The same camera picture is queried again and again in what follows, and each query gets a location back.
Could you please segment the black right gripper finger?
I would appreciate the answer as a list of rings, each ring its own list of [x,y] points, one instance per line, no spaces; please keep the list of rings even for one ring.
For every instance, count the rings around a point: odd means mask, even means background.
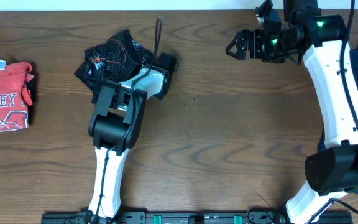
[[[247,46],[227,46],[226,55],[235,58],[236,60],[245,60],[246,59]]]
[[[233,40],[227,46],[229,49],[236,47],[237,49],[246,49],[250,38],[250,30],[239,30]]]

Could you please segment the black cycling jersey orange lines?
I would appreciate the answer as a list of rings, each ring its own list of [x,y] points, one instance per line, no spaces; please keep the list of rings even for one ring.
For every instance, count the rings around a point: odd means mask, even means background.
[[[105,43],[84,50],[84,54],[74,75],[92,91],[92,103],[97,102],[106,81],[128,80],[152,59],[152,52],[138,44],[129,30],[114,34]]]

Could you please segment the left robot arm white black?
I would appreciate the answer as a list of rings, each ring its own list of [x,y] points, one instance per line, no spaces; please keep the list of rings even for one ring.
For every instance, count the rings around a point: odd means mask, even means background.
[[[121,207],[124,163],[139,137],[145,103],[152,96],[164,98],[175,67],[144,65],[132,78],[102,87],[88,128],[97,160],[94,192],[80,223],[114,221]]]

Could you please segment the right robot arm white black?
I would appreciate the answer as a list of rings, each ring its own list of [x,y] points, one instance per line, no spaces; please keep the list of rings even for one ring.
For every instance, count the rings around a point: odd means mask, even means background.
[[[352,72],[351,20],[324,15],[316,1],[285,1],[280,16],[271,0],[254,12],[259,29],[240,30],[226,47],[237,60],[290,59],[309,72],[323,118],[324,149],[305,160],[305,183],[277,212],[250,209],[247,223],[351,223],[356,209],[329,207],[358,190],[358,88]]]

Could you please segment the red folded printed t-shirt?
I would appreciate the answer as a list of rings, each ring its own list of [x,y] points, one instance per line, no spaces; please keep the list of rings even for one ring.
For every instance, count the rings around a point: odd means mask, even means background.
[[[33,105],[27,84],[34,79],[27,62],[7,64],[0,60],[0,133],[29,126],[29,106]]]

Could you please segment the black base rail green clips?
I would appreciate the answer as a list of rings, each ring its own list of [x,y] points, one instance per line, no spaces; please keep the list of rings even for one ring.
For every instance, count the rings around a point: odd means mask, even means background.
[[[41,224],[81,224],[92,223],[90,212],[45,213]],[[272,224],[288,223],[282,212],[260,208],[245,213],[157,213],[144,211],[126,211],[114,218],[99,218],[98,223],[116,224]]]

